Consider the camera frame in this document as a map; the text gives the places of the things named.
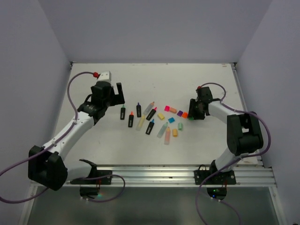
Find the green cap black highlighter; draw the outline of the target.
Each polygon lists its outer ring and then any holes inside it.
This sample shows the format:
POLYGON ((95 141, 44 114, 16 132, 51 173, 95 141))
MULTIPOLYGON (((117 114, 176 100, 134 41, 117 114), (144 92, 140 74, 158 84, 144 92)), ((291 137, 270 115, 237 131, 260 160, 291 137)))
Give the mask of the green cap black highlighter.
POLYGON ((125 113, 126 113, 126 108, 125 108, 125 105, 123 105, 120 109, 120 120, 125 119, 125 113))

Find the pastel green cap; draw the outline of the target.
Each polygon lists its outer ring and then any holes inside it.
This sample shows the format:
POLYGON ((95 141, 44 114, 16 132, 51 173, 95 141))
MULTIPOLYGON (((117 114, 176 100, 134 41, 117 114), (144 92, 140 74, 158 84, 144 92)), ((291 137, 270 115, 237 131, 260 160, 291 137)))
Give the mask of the pastel green cap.
POLYGON ((181 122, 178 123, 178 130, 180 130, 180 131, 183 130, 183 124, 181 122))

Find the purple cap black highlighter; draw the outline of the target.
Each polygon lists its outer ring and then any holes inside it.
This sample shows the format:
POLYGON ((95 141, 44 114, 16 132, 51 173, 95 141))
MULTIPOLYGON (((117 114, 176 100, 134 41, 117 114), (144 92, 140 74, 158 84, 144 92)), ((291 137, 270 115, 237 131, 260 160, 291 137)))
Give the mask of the purple cap black highlighter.
POLYGON ((136 106, 136 114, 137 114, 138 118, 140 118, 142 116, 141 105, 139 102, 137 103, 137 106, 136 106))

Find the orange cap black highlighter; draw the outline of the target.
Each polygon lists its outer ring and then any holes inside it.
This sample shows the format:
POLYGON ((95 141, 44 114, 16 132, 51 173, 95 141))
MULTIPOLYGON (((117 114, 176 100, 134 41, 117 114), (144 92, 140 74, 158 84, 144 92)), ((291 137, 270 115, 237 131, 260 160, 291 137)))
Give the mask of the orange cap black highlighter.
POLYGON ((133 127, 133 122, 134 122, 134 113, 131 111, 128 117, 128 127, 132 128, 133 127))

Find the blue cap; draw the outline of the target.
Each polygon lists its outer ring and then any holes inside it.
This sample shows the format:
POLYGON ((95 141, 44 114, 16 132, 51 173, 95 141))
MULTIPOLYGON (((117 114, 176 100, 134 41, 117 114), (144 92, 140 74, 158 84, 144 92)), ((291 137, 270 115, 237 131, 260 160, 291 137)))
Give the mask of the blue cap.
POLYGON ((175 119, 174 119, 174 117, 170 117, 170 118, 168 119, 168 122, 169 122, 169 123, 173 123, 173 122, 175 122, 175 119))

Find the pastel orange cap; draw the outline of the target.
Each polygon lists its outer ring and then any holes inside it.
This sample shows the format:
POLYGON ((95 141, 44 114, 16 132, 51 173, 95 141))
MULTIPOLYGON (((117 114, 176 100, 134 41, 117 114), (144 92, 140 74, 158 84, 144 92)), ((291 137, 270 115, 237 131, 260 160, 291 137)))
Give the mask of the pastel orange cap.
POLYGON ((178 136, 178 129, 173 129, 172 130, 172 136, 177 137, 178 136))

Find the pastel yellow highlighter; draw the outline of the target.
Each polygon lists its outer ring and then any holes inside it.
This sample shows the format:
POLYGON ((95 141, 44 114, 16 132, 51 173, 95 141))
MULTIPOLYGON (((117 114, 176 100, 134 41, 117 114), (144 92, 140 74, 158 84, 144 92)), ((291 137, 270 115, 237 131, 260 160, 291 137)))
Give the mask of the pastel yellow highlighter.
POLYGON ((139 120, 139 122, 138 122, 138 124, 137 124, 137 127, 136 127, 136 130, 137 130, 137 131, 140 131, 140 130, 141 130, 144 121, 145 121, 145 115, 142 115, 141 118, 140 118, 140 120, 139 120))

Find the peach cap clear highlighter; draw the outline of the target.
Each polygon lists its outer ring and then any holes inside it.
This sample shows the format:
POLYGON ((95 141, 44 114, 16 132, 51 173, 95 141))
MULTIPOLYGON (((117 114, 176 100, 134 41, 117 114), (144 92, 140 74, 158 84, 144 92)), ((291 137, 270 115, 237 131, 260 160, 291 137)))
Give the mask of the peach cap clear highlighter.
POLYGON ((146 107, 146 109, 144 110, 143 114, 144 114, 144 115, 148 115, 148 114, 150 113, 150 111, 152 110, 153 106, 154 106, 154 102, 151 102, 151 103, 146 107))

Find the pastel yellow cap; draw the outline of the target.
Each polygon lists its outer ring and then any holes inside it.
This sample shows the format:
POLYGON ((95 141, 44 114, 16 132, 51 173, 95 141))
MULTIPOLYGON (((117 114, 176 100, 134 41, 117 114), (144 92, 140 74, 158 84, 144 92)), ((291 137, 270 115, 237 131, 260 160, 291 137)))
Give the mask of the pastel yellow cap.
POLYGON ((157 116, 159 117, 160 120, 164 120, 165 117, 162 113, 158 113, 157 116))

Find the pink cap black highlighter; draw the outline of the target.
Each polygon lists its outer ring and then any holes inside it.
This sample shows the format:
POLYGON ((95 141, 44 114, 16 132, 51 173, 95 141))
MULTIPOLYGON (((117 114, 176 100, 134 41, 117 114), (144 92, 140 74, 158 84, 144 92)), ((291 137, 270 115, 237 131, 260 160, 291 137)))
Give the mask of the pink cap black highlighter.
POLYGON ((146 120, 150 121, 150 120, 152 119, 152 117, 155 115, 156 112, 157 112, 157 107, 153 108, 153 109, 149 112, 148 116, 146 117, 146 120))

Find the pastel orange highlighter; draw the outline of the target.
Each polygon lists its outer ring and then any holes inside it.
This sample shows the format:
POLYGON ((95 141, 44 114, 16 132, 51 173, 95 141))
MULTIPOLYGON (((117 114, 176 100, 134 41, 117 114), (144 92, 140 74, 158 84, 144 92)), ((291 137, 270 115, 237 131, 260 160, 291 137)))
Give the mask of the pastel orange highlighter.
POLYGON ((170 137, 171 137, 171 129, 170 129, 170 127, 167 127, 167 129, 165 131, 165 139, 164 139, 164 144, 165 145, 169 145, 170 137))

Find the blue black highlighter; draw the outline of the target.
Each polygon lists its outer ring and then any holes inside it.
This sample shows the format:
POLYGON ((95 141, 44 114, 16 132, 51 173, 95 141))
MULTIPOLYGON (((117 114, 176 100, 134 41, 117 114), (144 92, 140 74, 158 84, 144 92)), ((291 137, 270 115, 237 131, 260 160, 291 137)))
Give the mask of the blue black highlighter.
POLYGON ((151 134, 154 125, 155 125, 155 120, 152 119, 152 120, 149 122, 148 127, 147 127, 146 132, 145 132, 147 135, 150 135, 150 134, 151 134))

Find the pastel green highlighter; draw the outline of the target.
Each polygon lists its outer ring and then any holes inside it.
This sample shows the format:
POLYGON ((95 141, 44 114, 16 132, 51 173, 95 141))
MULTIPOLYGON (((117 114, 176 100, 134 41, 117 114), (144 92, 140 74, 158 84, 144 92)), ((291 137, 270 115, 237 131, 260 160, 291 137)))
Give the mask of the pastel green highlighter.
POLYGON ((165 133, 166 129, 168 127, 168 123, 166 122, 162 127, 161 129, 159 130, 158 134, 157 134, 157 137, 158 138, 161 138, 163 136, 163 134, 165 133))

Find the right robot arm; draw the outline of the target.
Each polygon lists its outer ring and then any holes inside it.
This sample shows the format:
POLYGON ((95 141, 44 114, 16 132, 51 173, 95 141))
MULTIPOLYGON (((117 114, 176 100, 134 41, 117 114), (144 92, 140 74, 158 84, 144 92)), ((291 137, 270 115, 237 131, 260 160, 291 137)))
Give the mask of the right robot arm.
POLYGON ((197 98, 190 99, 188 118, 204 120, 213 116, 226 124, 227 148, 210 165, 209 179, 219 184, 225 179, 225 172, 231 171, 238 159, 248 156, 263 147, 263 136, 259 120, 245 112, 229 109, 221 99, 213 98, 209 87, 199 86, 197 98))

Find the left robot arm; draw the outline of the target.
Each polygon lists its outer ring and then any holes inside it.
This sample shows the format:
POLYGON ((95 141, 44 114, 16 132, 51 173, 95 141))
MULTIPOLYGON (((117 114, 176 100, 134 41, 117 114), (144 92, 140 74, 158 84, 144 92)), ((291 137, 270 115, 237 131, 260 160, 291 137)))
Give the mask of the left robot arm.
POLYGON ((59 190, 67 181, 83 180, 92 184, 106 175, 97 171, 97 165, 80 159, 65 164, 65 159, 79 139, 104 117, 110 106, 125 103, 122 84, 116 84, 118 93, 108 81, 98 81, 91 87, 85 101, 75 109, 74 118, 42 147, 33 146, 29 151, 28 177, 51 190, 59 190))

